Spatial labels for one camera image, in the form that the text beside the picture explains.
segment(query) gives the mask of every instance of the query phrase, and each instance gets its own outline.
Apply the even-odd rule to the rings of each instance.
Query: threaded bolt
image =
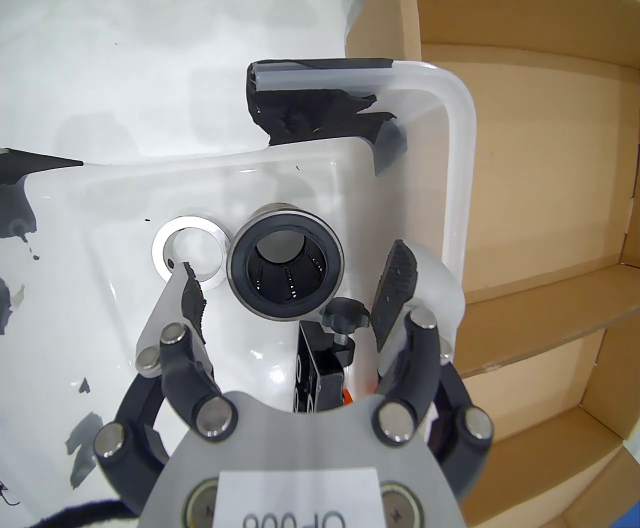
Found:
[[[348,340],[349,340],[349,336],[345,333],[333,334],[333,342],[336,343],[336,345],[345,346]]]

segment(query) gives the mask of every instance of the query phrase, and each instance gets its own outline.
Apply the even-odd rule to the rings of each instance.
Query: plastic container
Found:
[[[3,451],[12,458],[4,468],[18,483],[18,498],[40,501],[37,511],[68,504],[68,487],[61,488],[74,470],[64,448],[70,431],[91,413],[110,421],[136,374],[135,343],[165,285],[151,259],[152,241],[172,218],[206,215],[233,236],[264,204],[301,207],[329,223],[342,243],[338,295],[368,306],[397,238],[430,247],[461,281],[476,117],[457,77],[394,61],[387,68],[265,73],[258,85],[375,93],[366,112],[392,112],[406,152],[378,174],[370,144],[335,138],[165,163],[86,164],[26,179],[38,226],[28,235],[33,253],[16,237],[3,242],[0,254],[11,294],[12,285],[25,285],[24,301],[0,337],[0,385],[11,387],[19,403],[3,405],[0,423]],[[227,282],[205,297],[204,338],[221,389],[290,409],[297,323],[253,315]],[[372,332],[358,330],[356,342],[348,372],[354,398],[377,381]],[[86,397],[78,394],[85,378]],[[165,408],[157,428],[171,453],[184,425]],[[79,490],[71,500],[109,493],[99,470]]]

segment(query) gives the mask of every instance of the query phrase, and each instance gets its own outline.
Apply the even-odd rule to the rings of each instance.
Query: brown cardboard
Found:
[[[561,515],[589,486],[589,483],[597,478],[597,475],[614,458],[615,454],[616,451],[613,451],[555,488],[521,502],[478,526],[480,528],[537,528],[550,517]]]
[[[421,60],[420,24],[415,0],[367,0],[351,27],[347,57]]]
[[[640,268],[640,145],[638,146],[638,163],[636,175],[636,190],[634,192],[634,203],[629,221],[629,229],[625,238],[625,246],[622,250],[621,262],[637,266]]]
[[[348,56],[418,59],[412,2],[367,0]],[[640,3],[419,4],[422,42],[456,44],[423,45],[424,60],[461,77],[477,110],[455,364],[497,442],[465,518],[607,526],[640,480],[621,448],[640,413],[640,266],[615,265],[640,263]]]
[[[628,438],[640,416],[639,378],[640,317],[633,316],[608,327],[582,408],[620,438]]]
[[[561,515],[551,519],[540,528],[570,528]]]
[[[640,269],[611,266],[467,305],[454,364],[463,377],[539,354],[640,308]]]
[[[580,408],[497,442],[462,502],[465,520],[477,526],[525,504],[610,456],[620,444],[620,438]]]
[[[578,406],[603,334],[600,330],[532,358],[466,378],[471,400],[493,420],[494,441]]]
[[[640,68],[634,0],[419,0],[422,41],[528,49]]]
[[[640,465],[621,449],[604,471],[564,512],[568,528],[602,528],[610,511],[628,511],[640,497]]]
[[[460,77],[476,106],[467,302],[617,263],[636,174],[638,71],[514,49],[425,45],[422,56]]]

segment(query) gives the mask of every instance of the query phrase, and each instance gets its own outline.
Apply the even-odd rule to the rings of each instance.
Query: white label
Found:
[[[375,468],[223,471],[213,528],[385,528]]]

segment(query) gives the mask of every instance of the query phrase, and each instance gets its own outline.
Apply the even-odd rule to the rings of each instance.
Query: black cable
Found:
[[[0,497],[2,497],[4,499],[4,501],[9,505],[9,506],[18,506],[18,504],[20,504],[20,501],[18,502],[9,502],[6,497],[4,496],[4,494],[2,493],[2,489],[0,488]]]
[[[102,500],[65,508],[51,517],[42,519],[31,528],[81,528],[95,522],[136,517],[121,500]]]

